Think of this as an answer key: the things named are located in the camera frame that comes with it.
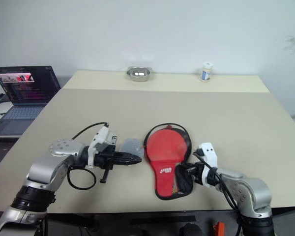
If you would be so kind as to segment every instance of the floor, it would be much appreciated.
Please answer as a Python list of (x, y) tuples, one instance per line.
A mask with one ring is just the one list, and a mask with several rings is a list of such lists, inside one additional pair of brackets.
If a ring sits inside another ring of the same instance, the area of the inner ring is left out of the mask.
[[(0, 142), (0, 162), (16, 140)], [(277, 236), (295, 236), (295, 210), (274, 217)], [(51, 214), (62, 221), (64, 215)], [(188, 211), (154, 213), (87, 214), (84, 218), (94, 223), (93, 228), (72, 226), (49, 220), (49, 236), (178, 236), (179, 229), (187, 223), (198, 225), (204, 236), (213, 236), (213, 225), (226, 224), (225, 236), (234, 236), (237, 230), (236, 215), (232, 211)]]

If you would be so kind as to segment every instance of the beige tabletop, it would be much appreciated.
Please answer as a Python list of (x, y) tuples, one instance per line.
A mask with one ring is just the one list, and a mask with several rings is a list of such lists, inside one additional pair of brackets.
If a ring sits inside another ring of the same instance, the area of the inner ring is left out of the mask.
[[(108, 90), (101, 88), (103, 83), (96, 86), (98, 73), (91, 74), (91, 81), (79, 88), (71, 87), (77, 82), (77, 77), (73, 77), (2, 160), (0, 210), (12, 203), (32, 162), (47, 151), (52, 141), (69, 139), (85, 126), (100, 121), (109, 122), (110, 129), (118, 135), (117, 149), (126, 138), (143, 140), (157, 124), (179, 123), (189, 131), (194, 148), (203, 142), (213, 144), (220, 167), (263, 179), (272, 191), (273, 207), (295, 206), (295, 123), (259, 84), (257, 76), (249, 79), (256, 80), (260, 92), (257, 88), (212, 92), (207, 87), (202, 91), (175, 91), (173, 87), (167, 91)], [(203, 87), (212, 81), (198, 82)], [(77, 140), (89, 144), (97, 130), (92, 128)], [(98, 168), (94, 172), (98, 180), (103, 175)], [(77, 185), (87, 186), (92, 181), (84, 172), (75, 172), (72, 178)], [(153, 171), (145, 160), (129, 167), (114, 166), (106, 184), (98, 181), (88, 191), (75, 190), (65, 180), (56, 199), (48, 212), (229, 209), (221, 193), (197, 184), (189, 196), (170, 201), (158, 199)]]

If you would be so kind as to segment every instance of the orange object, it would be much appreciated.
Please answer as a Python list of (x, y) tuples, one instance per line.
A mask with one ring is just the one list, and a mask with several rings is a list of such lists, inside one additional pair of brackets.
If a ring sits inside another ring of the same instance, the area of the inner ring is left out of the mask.
[(223, 222), (217, 222), (214, 225), (215, 236), (225, 236), (225, 224)]

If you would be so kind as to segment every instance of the white wall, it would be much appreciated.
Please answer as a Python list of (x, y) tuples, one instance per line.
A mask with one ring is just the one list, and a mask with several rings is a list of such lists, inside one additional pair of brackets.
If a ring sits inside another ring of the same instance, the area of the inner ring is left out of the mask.
[(0, 66), (258, 74), (295, 114), (295, 0), (0, 0)]

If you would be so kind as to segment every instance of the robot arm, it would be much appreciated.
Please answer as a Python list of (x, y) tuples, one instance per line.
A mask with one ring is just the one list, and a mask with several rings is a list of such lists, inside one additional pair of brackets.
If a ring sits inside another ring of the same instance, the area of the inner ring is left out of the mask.
[(203, 143), (194, 152), (200, 160), (186, 170), (195, 182), (224, 193), (230, 205), (238, 211), (238, 223), (245, 236), (274, 236), (271, 191), (258, 178), (217, 167), (217, 156), (211, 143)]
[(24, 184), (13, 203), (0, 218), (0, 235), (31, 235), (37, 231), (47, 214), (47, 207), (55, 202), (55, 192), (61, 186), (71, 166), (105, 169), (113, 165), (130, 165), (141, 162), (141, 158), (125, 152), (117, 152), (117, 137), (108, 125), (94, 136), (90, 146), (75, 140), (58, 140), (31, 166)]

